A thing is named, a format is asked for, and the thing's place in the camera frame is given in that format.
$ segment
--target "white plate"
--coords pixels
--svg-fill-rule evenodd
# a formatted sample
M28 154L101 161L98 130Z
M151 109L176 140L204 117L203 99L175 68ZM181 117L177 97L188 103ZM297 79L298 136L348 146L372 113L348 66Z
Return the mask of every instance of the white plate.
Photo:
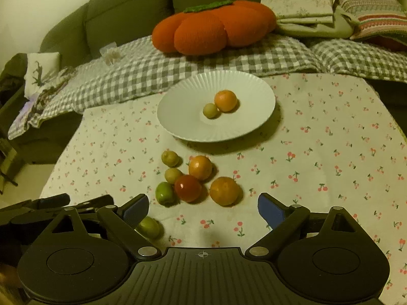
M202 110L220 90L233 91L240 102L233 113L216 119ZM204 72L181 80L158 104L157 118L164 129L180 139L218 142L237 138L263 125L273 113L275 96L260 78L240 71Z

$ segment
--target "ribbed black surface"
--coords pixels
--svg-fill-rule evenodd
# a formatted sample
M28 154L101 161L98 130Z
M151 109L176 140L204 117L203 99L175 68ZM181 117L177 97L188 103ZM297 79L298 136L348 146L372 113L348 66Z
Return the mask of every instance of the ribbed black surface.
M129 279L88 305L313 305L280 282L270 265L237 248L170 248L164 258L136 265ZM378 300L366 305L381 304Z

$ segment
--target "green fruit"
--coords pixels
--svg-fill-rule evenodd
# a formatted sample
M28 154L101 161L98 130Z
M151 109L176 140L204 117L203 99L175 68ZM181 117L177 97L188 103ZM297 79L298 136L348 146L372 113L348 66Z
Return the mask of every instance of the green fruit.
M136 227L136 230L149 239L155 239L159 236L160 228L156 220L145 217Z
M215 118L219 113L218 108L213 103L208 103L206 106L204 106L202 112L203 115L208 119Z
M179 169L172 167L165 171L164 177L168 183L173 185L181 175L183 174Z
M168 182L161 182L155 189L155 198L161 205L174 203L176 195L172 185Z
M174 167L178 164L180 158L174 151L166 150L162 153L161 160L168 167Z

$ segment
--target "tiled floor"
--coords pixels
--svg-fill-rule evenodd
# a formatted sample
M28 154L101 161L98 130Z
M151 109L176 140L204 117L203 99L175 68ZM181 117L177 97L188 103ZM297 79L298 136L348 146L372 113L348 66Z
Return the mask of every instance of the tiled floor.
M3 195L0 195L0 208L39 198L53 168L54 165L24 165L14 178L18 187L6 183Z

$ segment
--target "sofa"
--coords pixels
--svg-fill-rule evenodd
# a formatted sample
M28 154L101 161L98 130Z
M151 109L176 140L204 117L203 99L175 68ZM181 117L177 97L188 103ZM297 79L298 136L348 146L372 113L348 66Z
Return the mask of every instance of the sofa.
M59 52L61 67L77 67L99 58L99 49L111 42L121 45L148 36L162 19L186 7L213 1L223 0L89 0L46 34L39 52ZM389 87L388 82L378 82L376 86L386 92ZM2 134L7 134L25 102L22 87L0 109ZM393 103L398 106L400 102L389 102L390 111ZM27 163L55 163L80 122L80 115L67 113L45 121L38 129L30 128L11 144Z

